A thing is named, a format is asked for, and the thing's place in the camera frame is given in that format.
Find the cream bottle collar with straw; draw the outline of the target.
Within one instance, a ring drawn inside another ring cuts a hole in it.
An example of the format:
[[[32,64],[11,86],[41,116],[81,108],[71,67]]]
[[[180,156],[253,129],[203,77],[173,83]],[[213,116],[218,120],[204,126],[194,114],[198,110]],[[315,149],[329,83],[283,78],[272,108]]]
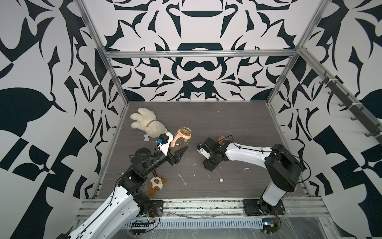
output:
[[[217,175],[218,175],[218,177],[219,177],[219,181],[222,183],[224,180],[223,180],[223,178],[221,177],[219,171],[218,171],[217,169],[215,169],[214,172],[217,173]]]

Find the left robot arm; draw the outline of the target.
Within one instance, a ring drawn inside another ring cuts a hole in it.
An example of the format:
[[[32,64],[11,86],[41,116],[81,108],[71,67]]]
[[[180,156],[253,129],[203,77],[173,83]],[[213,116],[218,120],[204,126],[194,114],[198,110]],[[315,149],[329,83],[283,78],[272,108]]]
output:
[[[180,162],[188,149],[169,150],[167,155],[152,153],[144,147],[130,156],[131,165],[117,180],[114,191],[103,204],[80,226],[70,233],[60,234],[59,239],[110,239],[131,219],[145,213],[150,198],[142,191],[147,176],[165,162]]]

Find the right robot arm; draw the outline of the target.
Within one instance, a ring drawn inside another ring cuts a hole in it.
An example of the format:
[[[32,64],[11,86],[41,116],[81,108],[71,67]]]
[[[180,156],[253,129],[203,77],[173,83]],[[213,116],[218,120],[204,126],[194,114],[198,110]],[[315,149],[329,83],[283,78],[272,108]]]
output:
[[[197,146],[197,151],[205,157],[205,169],[214,171],[222,161],[240,161],[267,170],[271,183],[258,200],[243,201],[247,216],[265,216],[277,212],[282,198],[295,191],[303,166],[298,157],[292,155],[283,145],[254,147],[238,144],[228,137],[215,141],[207,138]]]

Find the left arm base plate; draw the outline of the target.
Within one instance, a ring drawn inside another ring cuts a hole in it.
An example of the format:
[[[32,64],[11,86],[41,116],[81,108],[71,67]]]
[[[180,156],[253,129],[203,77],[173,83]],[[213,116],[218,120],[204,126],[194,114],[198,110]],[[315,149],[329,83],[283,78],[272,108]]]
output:
[[[139,215],[161,216],[163,214],[164,201],[163,200],[150,200],[147,201],[140,209]]]

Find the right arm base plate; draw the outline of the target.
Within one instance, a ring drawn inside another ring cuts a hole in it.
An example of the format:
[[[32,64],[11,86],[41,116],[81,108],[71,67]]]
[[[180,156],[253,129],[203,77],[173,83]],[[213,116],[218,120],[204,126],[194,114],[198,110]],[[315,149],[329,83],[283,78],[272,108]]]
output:
[[[247,216],[284,215],[285,210],[282,201],[276,206],[271,206],[263,199],[244,199],[243,208]]]

